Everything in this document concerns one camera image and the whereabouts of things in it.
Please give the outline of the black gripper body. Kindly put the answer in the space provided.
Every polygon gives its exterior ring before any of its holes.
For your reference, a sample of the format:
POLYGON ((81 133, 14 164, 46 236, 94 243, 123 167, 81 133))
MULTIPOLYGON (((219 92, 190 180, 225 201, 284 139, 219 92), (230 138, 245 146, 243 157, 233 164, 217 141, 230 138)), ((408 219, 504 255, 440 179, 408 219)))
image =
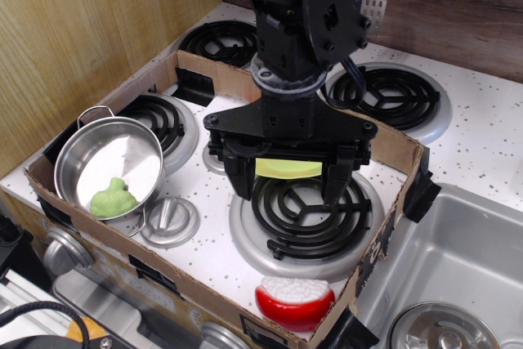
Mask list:
POLYGON ((318 95, 285 101, 267 94, 253 103, 207 115, 209 150, 227 169, 254 168, 256 160, 285 159, 353 169, 370 160, 378 126, 344 113, 318 95))

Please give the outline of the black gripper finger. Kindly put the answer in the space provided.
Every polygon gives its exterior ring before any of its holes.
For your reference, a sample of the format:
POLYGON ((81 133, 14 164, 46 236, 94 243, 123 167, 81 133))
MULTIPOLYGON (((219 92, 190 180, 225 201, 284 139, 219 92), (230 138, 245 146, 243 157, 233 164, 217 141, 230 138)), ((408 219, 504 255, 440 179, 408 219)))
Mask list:
POLYGON ((321 195, 324 206, 338 204, 355 169, 355 151, 335 151, 322 163, 321 195))
POLYGON ((256 160, 240 157, 224 150, 224 168, 235 193, 242 199, 251 200, 253 196, 256 160))

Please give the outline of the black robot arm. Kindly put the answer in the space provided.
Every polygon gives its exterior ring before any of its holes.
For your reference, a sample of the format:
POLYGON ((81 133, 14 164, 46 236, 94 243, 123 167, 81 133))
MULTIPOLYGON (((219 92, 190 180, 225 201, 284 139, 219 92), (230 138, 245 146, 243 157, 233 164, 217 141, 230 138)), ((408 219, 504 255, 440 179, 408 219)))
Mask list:
POLYGON ((352 173, 369 162, 377 127, 331 103, 325 82, 342 65, 364 94, 351 55, 366 46, 370 21, 359 0, 249 1, 257 29, 252 77, 261 95, 204 119, 209 151, 243 199, 253 195, 259 158, 319 162, 324 204, 336 205, 352 173))

